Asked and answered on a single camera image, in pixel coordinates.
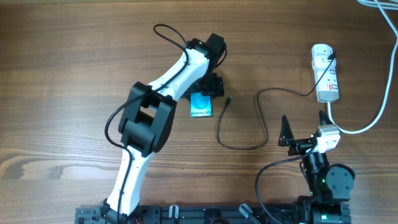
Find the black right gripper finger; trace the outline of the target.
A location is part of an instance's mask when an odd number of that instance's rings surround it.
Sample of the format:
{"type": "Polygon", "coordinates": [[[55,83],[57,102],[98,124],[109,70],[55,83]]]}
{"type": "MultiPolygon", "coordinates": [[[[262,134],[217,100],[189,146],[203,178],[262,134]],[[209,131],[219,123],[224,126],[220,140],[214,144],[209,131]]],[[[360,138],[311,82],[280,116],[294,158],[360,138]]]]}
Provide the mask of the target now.
{"type": "Polygon", "coordinates": [[[323,110],[320,110],[318,114],[321,126],[333,124],[323,110]]]}
{"type": "Polygon", "coordinates": [[[293,144],[294,140],[295,139],[294,139],[292,130],[290,128],[289,120],[287,119],[287,116],[284,114],[282,116],[282,123],[281,123],[281,130],[280,130],[278,146],[280,146],[280,147],[291,146],[293,144]]]}

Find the blue-screen Galaxy smartphone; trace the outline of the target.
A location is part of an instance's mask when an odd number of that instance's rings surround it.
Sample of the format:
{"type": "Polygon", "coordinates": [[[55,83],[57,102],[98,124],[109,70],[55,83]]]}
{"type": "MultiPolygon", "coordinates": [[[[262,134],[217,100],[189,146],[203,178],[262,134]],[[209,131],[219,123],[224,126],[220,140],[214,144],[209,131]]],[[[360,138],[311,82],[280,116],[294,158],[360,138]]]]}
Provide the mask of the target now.
{"type": "Polygon", "coordinates": [[[190,95],[190,116],[192,118],[212,116],[211,97],[202,96],[201,93],[190,95]]]}

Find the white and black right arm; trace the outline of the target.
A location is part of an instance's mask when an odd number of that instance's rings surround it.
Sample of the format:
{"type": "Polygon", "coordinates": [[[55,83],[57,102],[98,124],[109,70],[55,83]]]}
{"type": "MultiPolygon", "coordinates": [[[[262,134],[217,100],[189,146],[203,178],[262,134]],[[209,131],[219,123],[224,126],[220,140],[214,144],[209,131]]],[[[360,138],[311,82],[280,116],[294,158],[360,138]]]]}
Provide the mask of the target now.
{"type": "Polygon", "coordinates": [[[293,223],[350,224],[348,201],[355,173],[344,164],[330,164],[326,152],[337,147],[340,130],[319,111],[320,126],[306,139],[295,139],[289,120],[283,115],[278,145],[288,147],[289,156],[299,156],[300,170],[310,190],[293,205],[293,223]]]}

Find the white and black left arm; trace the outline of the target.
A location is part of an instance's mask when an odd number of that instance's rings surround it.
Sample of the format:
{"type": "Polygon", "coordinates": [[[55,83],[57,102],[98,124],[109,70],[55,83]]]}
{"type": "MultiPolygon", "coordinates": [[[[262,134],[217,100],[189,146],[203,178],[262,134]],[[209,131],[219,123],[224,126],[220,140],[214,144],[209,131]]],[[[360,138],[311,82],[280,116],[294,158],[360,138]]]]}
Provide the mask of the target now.
{"type": "Polygon", "coordinates": [[[194,94],[210,98],[224,95],[223,80],[214,73],[226,53],[224,38],[211,34],[207,41],[188,41],[183,54],[164,75],[149,84],[135,83],[121,113],[118,131],[121,166],[101,214],[112,223],[126,223],[139,204],[139,194],[150,160],[167,142],[177,101],[194,94]]]}

